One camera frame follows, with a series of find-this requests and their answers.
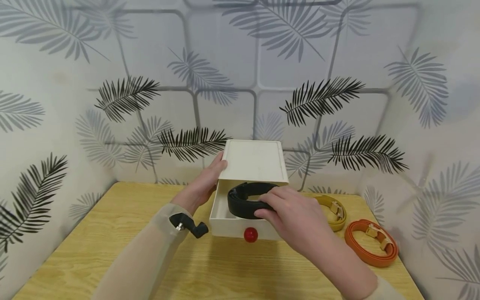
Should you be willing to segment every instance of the wall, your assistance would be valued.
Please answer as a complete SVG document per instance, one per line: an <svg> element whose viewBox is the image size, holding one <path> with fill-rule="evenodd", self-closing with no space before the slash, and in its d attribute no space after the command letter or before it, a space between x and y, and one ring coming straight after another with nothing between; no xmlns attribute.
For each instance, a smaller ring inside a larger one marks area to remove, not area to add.
<svg viewBox="0 0 480 300"><path fill-rule="evenodd" d="M15 243L0 223L0 298L114 180L185 184L233 137L282 141L298 190L363 195L427 299L478 299L475 2L0 3L0 89L32 103L0 98L2 216L30 165L68 161L48 223Z"/></svg>

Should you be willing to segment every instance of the black bracket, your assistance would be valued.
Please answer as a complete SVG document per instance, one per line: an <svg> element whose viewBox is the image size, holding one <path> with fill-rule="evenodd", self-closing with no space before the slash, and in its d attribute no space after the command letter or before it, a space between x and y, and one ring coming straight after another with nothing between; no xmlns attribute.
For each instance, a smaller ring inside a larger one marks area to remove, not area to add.
<svg viewBox="0 0 480 300"><path fill-rule="evenodd" d="M195 226L193 219L184 213L175 214L169 220L177 230L187 228L197 239L208 232L208 227L204 222L200 222L198 226Z"/></svg>

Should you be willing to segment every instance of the yellow strap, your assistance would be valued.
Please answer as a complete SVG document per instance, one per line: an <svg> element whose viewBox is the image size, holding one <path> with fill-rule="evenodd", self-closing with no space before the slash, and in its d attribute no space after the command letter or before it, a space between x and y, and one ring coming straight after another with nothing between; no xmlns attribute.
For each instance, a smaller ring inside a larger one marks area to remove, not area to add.
<svg viewBox="0 0 480 300"><path fill-rule="evenodd" d="M328 208L330 208L330 211L332 213L337 215L336 221L328 222L328 225L330 225L330 228L333 231L342 230L347 220L347 211L343 207L343 204L341 204L340 201L338 201L337 199L334 199L326 195L315 197L315 199L318 201L318 204L327 206Z"/></svg>

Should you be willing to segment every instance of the table surface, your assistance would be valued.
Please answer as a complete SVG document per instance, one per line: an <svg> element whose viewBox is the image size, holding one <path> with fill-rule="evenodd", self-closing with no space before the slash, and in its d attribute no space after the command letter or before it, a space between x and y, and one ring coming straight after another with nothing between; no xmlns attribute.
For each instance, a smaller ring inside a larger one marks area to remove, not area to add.
<svg viewBox="0 0 480 300"><path fill-rule="evenodd" d="M90 299L121 250L144 228L181 186L118 182L103 196L65 241L43 263L14 300ZM318 194L305 193L308 196ZM333 195L349 220L375 220L355 195ZM208 218L211 199L195 214ZM338 232L343 237L345 228ZM355 238L366 249L382 253L379 243L361 232ZM399 258L388 268L371 267L406 299L422 300ZM188 235L180 245L155 299L324 299L340 300L335 287L283 241Z"/></svg>

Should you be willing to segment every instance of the beige sleeve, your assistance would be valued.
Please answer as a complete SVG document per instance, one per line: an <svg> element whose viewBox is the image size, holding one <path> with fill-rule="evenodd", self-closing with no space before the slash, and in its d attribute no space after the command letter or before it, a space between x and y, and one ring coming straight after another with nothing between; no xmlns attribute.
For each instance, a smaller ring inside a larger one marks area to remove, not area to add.
<svg viewBox="0 0 480 300"><path fill-rule="evenodd" d="M188 230L178 231L169 218L186 210L162 207L150 223L123 249L98 284L92 300L148 300L162 281Z"/></svg>
<svg viewBox="0 0 480 300"><path fill-rule="evenodd" d="M377 276L377 289L364 300L405 300L405 298L397 292L388 281Z"/></svg>

